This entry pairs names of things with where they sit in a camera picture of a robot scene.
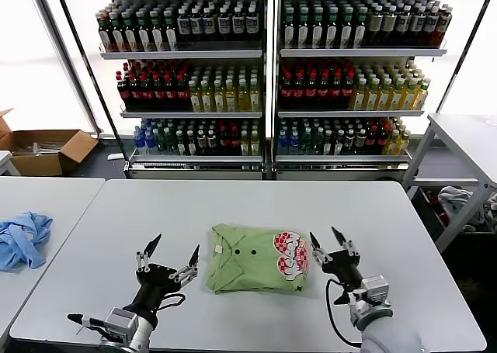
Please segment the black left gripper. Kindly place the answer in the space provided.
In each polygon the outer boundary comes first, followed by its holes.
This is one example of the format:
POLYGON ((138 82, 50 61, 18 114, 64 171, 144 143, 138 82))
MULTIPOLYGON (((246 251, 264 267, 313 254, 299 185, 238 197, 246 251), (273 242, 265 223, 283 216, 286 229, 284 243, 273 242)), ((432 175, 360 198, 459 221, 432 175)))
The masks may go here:
POLYGON ((180 270, 164 265, 149 264, 162 236, 150 241, 143 251, 136 252, 137 280, 140 288, 129 305, 132 313, 157 313, 160 310, 183 303, 181 285, 193 281, 198 275, 200 245, 198 244, 188 262, 180 270))

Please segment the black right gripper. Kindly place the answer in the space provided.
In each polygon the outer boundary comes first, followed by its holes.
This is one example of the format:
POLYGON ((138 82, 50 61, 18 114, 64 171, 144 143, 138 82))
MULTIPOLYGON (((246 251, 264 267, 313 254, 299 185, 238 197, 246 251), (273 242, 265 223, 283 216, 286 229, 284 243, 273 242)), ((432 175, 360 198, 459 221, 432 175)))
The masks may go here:
POLYGON ((347 240, 342 232, 334 227, 332 232, 341 250, 328 254, 323 250, 316 236, 310 232, 312 256, 325 274, 334 275, 345 291, 352 292, 361 287, 363 279, 358 270, 360 255, 355 244, 347 240))

